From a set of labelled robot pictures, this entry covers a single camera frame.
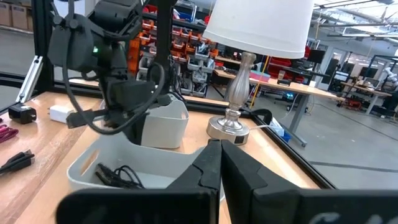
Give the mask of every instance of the black charger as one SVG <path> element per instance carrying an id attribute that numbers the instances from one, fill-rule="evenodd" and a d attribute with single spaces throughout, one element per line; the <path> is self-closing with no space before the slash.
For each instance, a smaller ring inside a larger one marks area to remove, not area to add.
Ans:
<path id="1" fill-rule="evenodd" d="M 8 115 L 13 121 L 20 124 L 29 124 L 36 120 L 36 110 L 22 103 L 10 106 Z"/>

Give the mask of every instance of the concrete floor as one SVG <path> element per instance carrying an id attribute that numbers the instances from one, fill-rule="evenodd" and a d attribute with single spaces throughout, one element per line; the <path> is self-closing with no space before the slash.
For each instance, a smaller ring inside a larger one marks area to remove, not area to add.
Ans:
<path id="1" fill-rule="evenodd" d="M 26 74 L 34 56 L 31 35 L 0 30 L 0 49 L 1 72 Z M 59 68 L 55 69 L 55 79 L 62 80 Z M 11 104 L 18 91 L 0 83 L 0 108 Z M 212 88 L 208 98 L 222 100 Z M 312 104 L 310 115 L 303 117 L 297 130 L 308 145 L 302 148 L 291 140 L 290 146 L 338 188 L 398 189 L 398 124 L 338 108 L 328 99 L 311 97 L 308 107 Z M 286 105 L 281 101 L 274 104 L 272 97 L 262 96 L 254 109 L 267 108 L 288 126 L 295 111 L 281 119 L 287 113 Z"/>

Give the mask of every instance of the blue object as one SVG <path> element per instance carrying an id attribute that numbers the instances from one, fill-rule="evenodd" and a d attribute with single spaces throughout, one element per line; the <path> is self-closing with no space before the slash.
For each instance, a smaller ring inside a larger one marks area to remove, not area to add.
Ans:
<path id="1" fill-rule="evenodd" d="M 287 134 L 287 132 L 285 131 L 284 136 L 282 137 L 282 139 L 284 139 L 285 142 L 288 143 L 291 138 L 292 137 L 289 134 Z"/>

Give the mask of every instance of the white cable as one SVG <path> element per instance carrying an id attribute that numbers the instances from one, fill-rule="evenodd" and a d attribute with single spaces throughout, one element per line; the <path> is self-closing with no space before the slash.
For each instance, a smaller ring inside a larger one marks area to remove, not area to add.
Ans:
<path id="1" fill-rule="evenodd" d="M 297 94 L 297 95 L 294 97 L 294 100 L 293 100 L 293 103 L 292 103 L 292 107 L 290 108 L 289 112 L 288 112 L 282 119 L 280 119 L 280 121 L 282 121 L 283 119 L 285 119 L 285 118 L 290 114 L 290 112 L 292 112 L 293 107 L 294 107 L 294 102 L 296 102 L 296 99 L 297 99 L 298 95 L 299 95 L 299 94 Z"/>
<path id="2" fill-rule="evenodd" d="M 258 129 L 258 128 L 266 128 L 266 127 L 272 127 L 271 125 L 268 125 L 268 124 L 263 124 L 263 125 L 259 125 L 259 126 L 256 126 L 256 127 L 253 127 L 253 128 L 250 128 L 250 130 L 253 130 L 253 129 Z"/>

